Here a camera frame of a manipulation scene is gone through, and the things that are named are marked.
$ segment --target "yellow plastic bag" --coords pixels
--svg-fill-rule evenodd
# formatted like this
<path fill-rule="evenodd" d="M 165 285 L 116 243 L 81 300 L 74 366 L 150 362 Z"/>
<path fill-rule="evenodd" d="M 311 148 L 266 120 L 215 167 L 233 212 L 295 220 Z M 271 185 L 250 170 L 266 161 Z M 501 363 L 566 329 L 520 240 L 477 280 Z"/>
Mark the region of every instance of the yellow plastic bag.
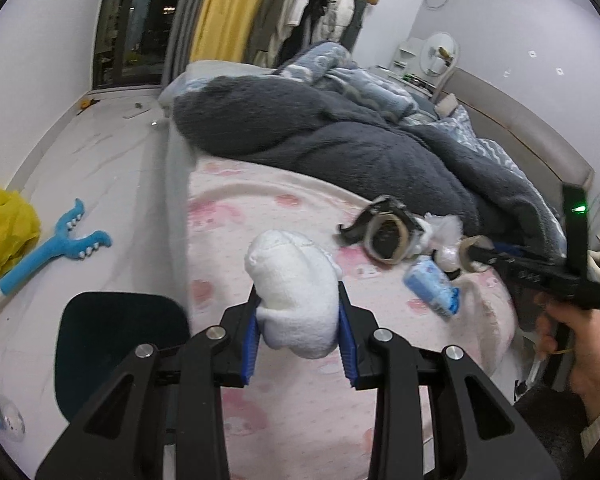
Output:
<path fill-rule="evenodd" d="M 0 276 L 32 250 L 40 238 L 40 219 L 17 191 L 0 189 Z"/>

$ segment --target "gray headboard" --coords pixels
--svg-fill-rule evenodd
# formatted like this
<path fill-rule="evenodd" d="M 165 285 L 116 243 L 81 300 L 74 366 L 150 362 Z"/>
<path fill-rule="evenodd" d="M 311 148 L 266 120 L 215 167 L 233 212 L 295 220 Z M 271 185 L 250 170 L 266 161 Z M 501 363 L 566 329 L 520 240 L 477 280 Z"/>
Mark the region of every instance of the gray headboard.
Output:
<path fill-rule="evenodd" d="M 538 188 L 545 200 L 562 211 L 563 182 L 589 190 L 594 171 L 558 132 L 489 83 L 457 68 L 445 83 L 471 117 L 478 137 L 493 139 Z"/>

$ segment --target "rolled sock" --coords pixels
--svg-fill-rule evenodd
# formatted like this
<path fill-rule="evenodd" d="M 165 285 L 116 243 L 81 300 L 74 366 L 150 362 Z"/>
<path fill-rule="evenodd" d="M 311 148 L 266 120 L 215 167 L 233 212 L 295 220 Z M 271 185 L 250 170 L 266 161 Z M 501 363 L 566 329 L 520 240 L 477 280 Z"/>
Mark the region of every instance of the rolled sock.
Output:
<path fill-rule="evenodd" d="M 265 231 L 251 242 L 244 268 L 262 299 L 256 318 L 265 343 L 319 359 L 336 347 L 340 267 L 309 238 Z"/>

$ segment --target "curtain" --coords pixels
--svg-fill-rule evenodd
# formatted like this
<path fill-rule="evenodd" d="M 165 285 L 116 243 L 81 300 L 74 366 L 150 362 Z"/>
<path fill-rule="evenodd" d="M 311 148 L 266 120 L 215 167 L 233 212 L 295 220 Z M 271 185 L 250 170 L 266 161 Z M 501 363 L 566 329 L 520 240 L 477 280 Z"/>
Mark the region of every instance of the curtain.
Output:
<path fill-rule="evenodd" d="M 169 43 L 162 71 L 162 88 L 187 69 L 193 32 L 199 22 L 204 0 L 178 0 L 169 33 Z"/>
<path fill-rule="evenodd" d="M 261 1 L 205 0 L 193 35 L 190 60 L 241 62 Z"/>

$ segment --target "hand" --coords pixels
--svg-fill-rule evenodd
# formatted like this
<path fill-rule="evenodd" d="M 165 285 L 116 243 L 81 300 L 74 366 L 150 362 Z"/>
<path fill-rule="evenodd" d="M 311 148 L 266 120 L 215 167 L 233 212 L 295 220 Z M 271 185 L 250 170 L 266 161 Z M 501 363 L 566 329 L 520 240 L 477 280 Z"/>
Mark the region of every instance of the hand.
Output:
<path fill-rule="evenodd" d="M 548 316 L 564 323 L 575 333 L 575 364 L 570 375 L 571 389 L 582 399 L 589 423 L 592 423 L 600 415 L 600 311 L 582 310 L 569 303 L 560 303 L 545 294 L 538 294 L 536 303 L 545 307 L 545 314 L 536 320 L 536 351 L 541 358 L 557 350 L 557 342 L 551 336 L 552 324 Z"/>

